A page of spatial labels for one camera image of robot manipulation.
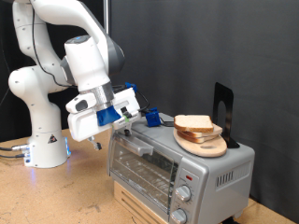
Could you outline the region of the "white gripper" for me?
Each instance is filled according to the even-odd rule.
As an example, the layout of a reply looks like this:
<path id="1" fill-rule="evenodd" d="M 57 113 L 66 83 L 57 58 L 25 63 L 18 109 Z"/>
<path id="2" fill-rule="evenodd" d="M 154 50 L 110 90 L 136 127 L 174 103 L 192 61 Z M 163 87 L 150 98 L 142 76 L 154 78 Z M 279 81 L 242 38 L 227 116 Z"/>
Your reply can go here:
<path id="1" fill-rule="evenodd" d="M 133 122 L 141 119 L 139 109 L 132 88 L 116 93 L 112 101 L 101 105 L 94 93 L 79 94 L 67 104 L 69 129 L 76 141 L 88 139 L 95 150 L 101 150 L 101 144 L 93 136 L 111 127 L 115 130 L 127 128 L 124 134 L 131 136 L 128 129 Z"/>

